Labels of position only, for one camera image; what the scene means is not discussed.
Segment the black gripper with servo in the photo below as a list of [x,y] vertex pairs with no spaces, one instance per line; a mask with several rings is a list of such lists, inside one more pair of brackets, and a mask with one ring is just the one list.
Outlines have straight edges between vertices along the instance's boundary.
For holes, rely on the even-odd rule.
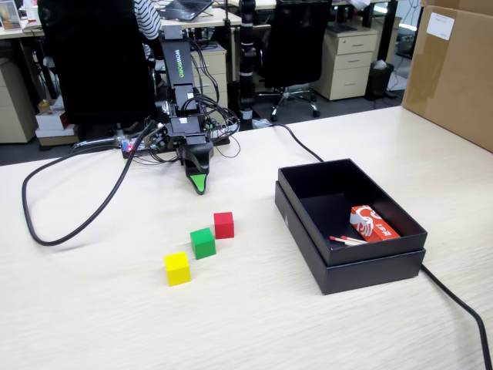
[[199,195],[206,192],[206,180],[210,171],[210,159],[213,157],[213,144],[206,133],[179,134],[168,136],[168,150],[183,155],[186,177]]

